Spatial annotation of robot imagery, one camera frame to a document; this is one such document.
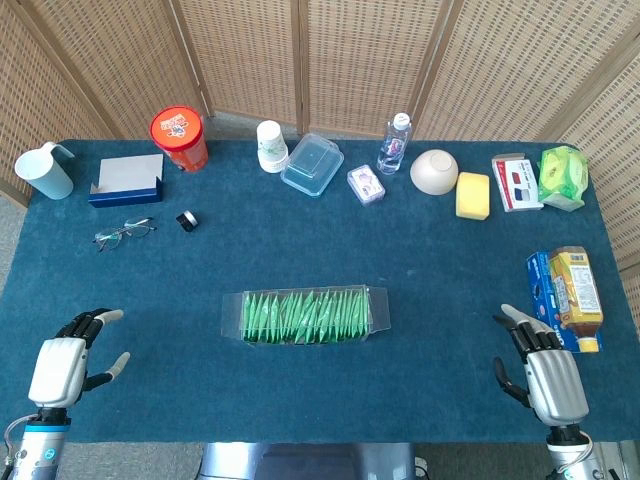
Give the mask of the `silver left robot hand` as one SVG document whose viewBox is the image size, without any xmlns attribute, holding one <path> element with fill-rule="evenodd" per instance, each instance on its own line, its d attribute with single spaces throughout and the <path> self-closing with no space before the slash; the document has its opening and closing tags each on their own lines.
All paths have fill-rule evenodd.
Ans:
<svg viewBox="0 0 640 480">
<path fill-rule="evenodd" d="M 66 409 L 83 392 L 110 383 L 125 369 L 130 353 L 122 353 L 105 372 L 87 376 L 89 349 L 104 326 L 120 320 L 121 309 L 82 312 L 44 341 L 39 351 L 28 398 L 39 408 Z"/>
</svg>

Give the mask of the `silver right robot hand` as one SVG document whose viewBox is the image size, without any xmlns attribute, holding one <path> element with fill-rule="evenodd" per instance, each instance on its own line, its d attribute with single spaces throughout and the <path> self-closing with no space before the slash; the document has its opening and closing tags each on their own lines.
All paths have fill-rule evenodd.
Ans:
<svg viewBox="0 0 640 480">
<path fill-rule="evenodd" d="M 493 360 L 495 378 L 504 393 L 534 411 L 549 427 L 577 425 L 589 406 L 573 354 L 564 349 L 547 324 L 510 304 L 501 306 L 494 320 L 509 333 L 522 362 L 527 387 L 507 375 L 501 358 Z"/>
</svg>

